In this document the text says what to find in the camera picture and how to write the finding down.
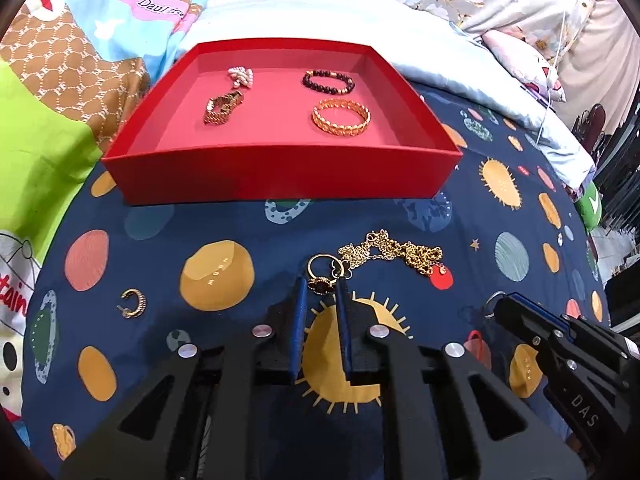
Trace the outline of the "small gold hoop earring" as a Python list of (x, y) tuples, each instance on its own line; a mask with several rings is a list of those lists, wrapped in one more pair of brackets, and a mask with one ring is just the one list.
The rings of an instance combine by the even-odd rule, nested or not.
[(145, 312), (148, 302), (146, 301), (145, 294), (137, 288), (128, 288), (122, 292), (120, 299), (129, 302), (126, 306), (117, 306), (120, 315), (127, 320), (130, 318), (140, 318)]

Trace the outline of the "green cushion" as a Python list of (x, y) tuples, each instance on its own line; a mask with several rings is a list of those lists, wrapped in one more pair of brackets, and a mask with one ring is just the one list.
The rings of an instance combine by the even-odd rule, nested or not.
[(602, 218), (601, 195), (594, 182), (590, 182), (575, 203), (579, 217), (587, 233), (593, 231)]

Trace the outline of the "navy planet print bedsheet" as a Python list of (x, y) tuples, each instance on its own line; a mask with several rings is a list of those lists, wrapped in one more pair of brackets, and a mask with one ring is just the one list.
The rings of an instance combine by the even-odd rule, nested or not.
[(602, 278), (544, 142), (502, 115), (428, 87), (428, 106), (462, 156), (430, 200), (258, 200), (130, 206), (96, 167), (58, 227), (28, 318), (23, 415), (49, 474), (151, 370), (183, 344), (245, 336), (277, 304), (296, 304), (307, 272), (371, 232), (442, 250), (421, 275), (372, 260), (352, 298), (417, 344), (469, 344), (552, 430), (533, 348), (488, 315), (497, 292), (556, 314), (608, 323)]

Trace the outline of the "dark red chair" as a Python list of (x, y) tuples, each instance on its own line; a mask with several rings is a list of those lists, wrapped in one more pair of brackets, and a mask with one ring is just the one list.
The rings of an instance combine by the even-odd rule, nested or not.
[(576, 118), (573, 134), (587, 152), (591, 152), (596, 147), (605, 119), (605, 109), (600, 103), (594, 104), (590, 110), (585, 110)]

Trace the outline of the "pink cartoon pillow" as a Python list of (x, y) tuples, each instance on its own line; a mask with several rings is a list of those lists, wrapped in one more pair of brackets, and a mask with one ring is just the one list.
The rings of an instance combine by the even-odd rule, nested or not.
[(482, 40), (498, 62), (525, 88), (545, 100), (566, 101), (558, 71), (534, 47), (493, 29), (484, 32)]

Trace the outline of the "light blue quilt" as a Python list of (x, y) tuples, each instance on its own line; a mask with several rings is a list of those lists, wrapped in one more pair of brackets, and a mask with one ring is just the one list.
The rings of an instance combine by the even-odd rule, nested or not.
[(209, 41), (274, 37), (369, 46), (407, 79), (462, 96), (524, 127), (569, 188), (589, 184), (596, 173), (570, 129), (498, 62), (482, 36), (395, 0), (208, 0), (177, 53)]

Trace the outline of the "red shallow tray box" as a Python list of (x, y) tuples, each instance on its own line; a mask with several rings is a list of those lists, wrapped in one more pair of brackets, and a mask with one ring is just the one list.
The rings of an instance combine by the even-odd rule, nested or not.
[[(351, 76), (370, 110), (359, 136), (321, 131), (307, 70)], [(397, 70), (348, 42), (253, 38), (198, 44), (149, 91), (103, 165), (135, 205), (293, 198), (430, 198), (461, 159)]]

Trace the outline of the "colourful monkey cartoon blanket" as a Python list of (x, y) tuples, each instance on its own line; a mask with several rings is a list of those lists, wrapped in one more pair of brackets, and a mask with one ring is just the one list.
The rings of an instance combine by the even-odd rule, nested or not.
[(20, 435), (27, 312), (65, 211), (205, 0), (25, 0), (1, 39), (1, 407)]

